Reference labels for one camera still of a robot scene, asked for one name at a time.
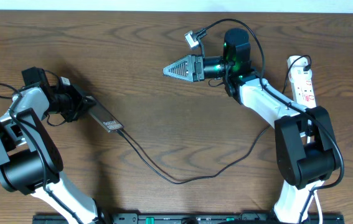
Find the Galaxy S25 Ultra smartphone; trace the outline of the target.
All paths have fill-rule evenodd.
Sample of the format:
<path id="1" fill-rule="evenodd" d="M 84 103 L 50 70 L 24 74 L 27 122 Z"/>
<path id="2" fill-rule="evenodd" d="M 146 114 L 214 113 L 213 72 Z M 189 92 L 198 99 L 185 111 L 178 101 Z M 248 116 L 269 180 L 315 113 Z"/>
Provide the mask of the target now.
<path id="1" fill-rule="evenodd" d="M 92 95 L 85 97 L 90 103 L 88 114 L 108 133 L 117 132 L 124 126 Z"/>

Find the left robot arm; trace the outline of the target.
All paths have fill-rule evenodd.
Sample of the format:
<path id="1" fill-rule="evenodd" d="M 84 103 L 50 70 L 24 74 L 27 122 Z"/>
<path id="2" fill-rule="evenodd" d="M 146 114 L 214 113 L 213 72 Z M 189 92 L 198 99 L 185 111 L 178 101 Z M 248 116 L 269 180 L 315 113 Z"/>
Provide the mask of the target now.
<path id="1" fill-rule="evenodd" d="M 42 124 L 51 114 L 76 121 L 96 105 L 81 88 L 58 77 L 50 85 L 43 68 L 22 71 L 24 86 L 13 90 L 10 107 L 0 117 L 0 183 L 48 203 L 69 223 L 110 223 L 91 197 L 68 179 L 53 140 Z"/>

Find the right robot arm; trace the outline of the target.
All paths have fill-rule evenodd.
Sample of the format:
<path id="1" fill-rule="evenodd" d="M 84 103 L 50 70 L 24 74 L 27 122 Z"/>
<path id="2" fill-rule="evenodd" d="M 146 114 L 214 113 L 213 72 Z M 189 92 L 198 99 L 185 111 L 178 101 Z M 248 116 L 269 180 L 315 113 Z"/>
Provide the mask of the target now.
<path id="1" fill-rule="evenodd" d="M 327 110 L 289 99 L 252 67 L 253 35 L 249 28 L 230 29 L 221 56 L 189 54 L 164 67 L 163 74 L 187 82 L 221 79 L 228 96 L 274 129 L 276 162 L 284 183 L 273 213 L 281 223 L 304 223 L 316 192 L 341 182 L 344 160 Z"/>

